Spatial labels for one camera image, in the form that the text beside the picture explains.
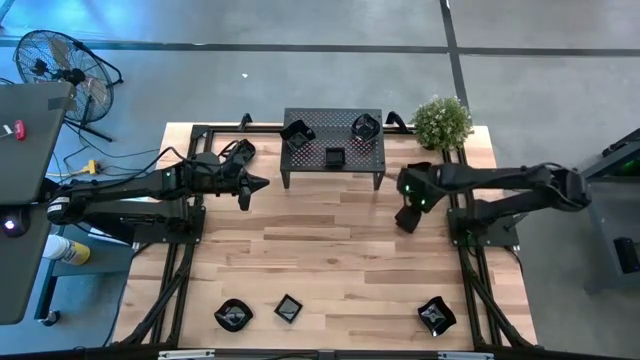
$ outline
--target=gray floor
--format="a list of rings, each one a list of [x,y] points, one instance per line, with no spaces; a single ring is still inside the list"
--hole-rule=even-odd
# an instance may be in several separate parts
[[[640,3],[633,0],[450,0],[450,5],[460,46],[640,47]],[[83,39],[148,42],[446,44],[435,0],[189,0],[179,5],[169,0],[19,0],[3,25],[6,36],[49,28]],[[12,52],[0,48],[0,74],[19,80]],[[287,106],[374,107],[410,118],[433,93],[455,94],[447,55],[100,54],[120,67],[126,81],[116,88],[111,112],[95,126],[117,139],[110,145],[94,141],[112,154],[157,148],[167,121],[238,121],[250,112],[256,120],[276,122]],[[462,70],[474,122],[489,126],[500,166],[555,161],[585,167],[603,147],[638,127],[637,60],[463,56]],[[77,136],[64,130],[58,157],[77,148]],[[96,159],[140,167],[151,158],[115,161],[87,150],[71,164],[77,168]],[[639,357],[640,291],[593,296],[583,291],[599,265],[586,213],[541,211],[524,220],[518,232],[539,343],[556,350]],[[70,279],[55,300],[64,322],[44,328],[34,324],[29,310],[22,323],[0,328],[1,351],[101,345],[122,279]],[[38,340],[16,341],[25,334]]]

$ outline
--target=wooden table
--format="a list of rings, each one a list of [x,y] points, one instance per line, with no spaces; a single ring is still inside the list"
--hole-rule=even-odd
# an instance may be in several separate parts
[[[173,146],[186,154],[192,125],[168,123],[161,148]],[[445,223],[448,199],[422,216],[414,234],[406,234],[393,218],[402,206],[394,181],[384,179],[374,192],[370,174],[295,173],[291,189],[284,190],[280,137],[216,134],[214,151],[241,138],[257,148],[248,170],[270,179],[271,185],[253,195],[248,212],[239,211],[235,197],[205,197],[207,220],[191,270],[180,347],[472,348],[459,258],[449,245]],[[424,150],[412,136],[389,135],[385,141],[388,174],[398,174],[409,163],[442,162],[438,152]],[[471,166],[495,167],[487,127],[476,126],[465,148]],[[158,167],[176,161],[167,155]],[[496,199],[501,192],[475,195]],[[167,246],[155,244],[133,261],[114,340],[128,335],[156,300],[166,251]],[[503,249],[487,248],[486,253],[497,303],[535,343],[517,262]],[[292,325],[273,312],[284,294],[304,305]],[[433,338],[416,309],[438,295],[458,324]],[[223,330],[213,317],[229,298],[245,301],[255,315],[238,333]],[[483,306],[478,309],[488,339],[486,313]]]

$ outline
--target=fan guard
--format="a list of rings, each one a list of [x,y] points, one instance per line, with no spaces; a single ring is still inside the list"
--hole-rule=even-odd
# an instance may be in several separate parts
[[[59,32],[32,31],[20,39],[14,54],[25,83],[68,81],[76,87],[75,105],[65,117],[80,123],[102,119],[113,105],[113,85],[120,71],[82,42]],[[115,83],[104,65],[118,72]]]

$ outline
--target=green plant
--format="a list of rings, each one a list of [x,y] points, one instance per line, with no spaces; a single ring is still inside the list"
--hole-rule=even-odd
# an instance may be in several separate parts
[[[434,95],[428,103],[418,107],[411,123],[416,127],[418,143],[429,149],[462,147],[467,137],[473,134],[469,110],[460,104],[457,97]]]

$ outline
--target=perforated metal shelf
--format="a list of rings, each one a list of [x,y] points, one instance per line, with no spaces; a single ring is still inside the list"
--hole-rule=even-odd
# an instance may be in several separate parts
[[[384,172],[384,132],[380,131],[377,137],[368,143],[356,140],[351,135],[351,124],[365,113],[382,123],[382,111],[379,109],[285,109],[285,127],[296,120],[302,120],[313,129],[316,138],[297,150],[290,149],[283,141],[280,170]],[[345,149],[346,161],[343,167],[336,169],[324,165],[325,149],[328,147]]]

